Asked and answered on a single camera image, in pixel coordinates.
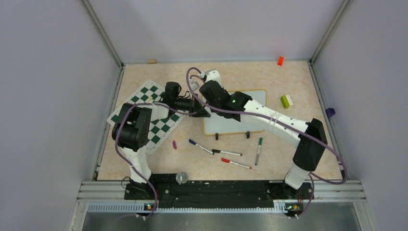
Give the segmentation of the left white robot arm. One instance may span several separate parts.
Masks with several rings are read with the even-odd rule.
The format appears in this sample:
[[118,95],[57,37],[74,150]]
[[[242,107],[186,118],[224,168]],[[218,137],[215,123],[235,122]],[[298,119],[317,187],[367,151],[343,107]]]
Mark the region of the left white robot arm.
[[204,106],[189,91],[181,95],[181,85],[167,82],[163,91],[155,85],[142,88],[129,103],[124,103],[118,115],[112,138],[130,169],[126,189],[148,199],[154,193],[153,184],[147,180],[152,172],[146,153],[154,151],[178,125],[182,117],[210,117]]

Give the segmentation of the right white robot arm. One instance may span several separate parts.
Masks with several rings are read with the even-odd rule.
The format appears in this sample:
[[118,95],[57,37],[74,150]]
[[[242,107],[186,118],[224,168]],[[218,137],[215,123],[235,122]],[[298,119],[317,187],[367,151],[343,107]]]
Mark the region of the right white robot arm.
[[214,80],[204,83],[199,92],[217,115],[268,131],[296,149],[293,163],[283,181],[282,192],[288,198],[299,195],[301,185],[316,170],[326,149],[327,137],[322,122],[315,118],[306,122],[283,115],[243,92],[229,94]]

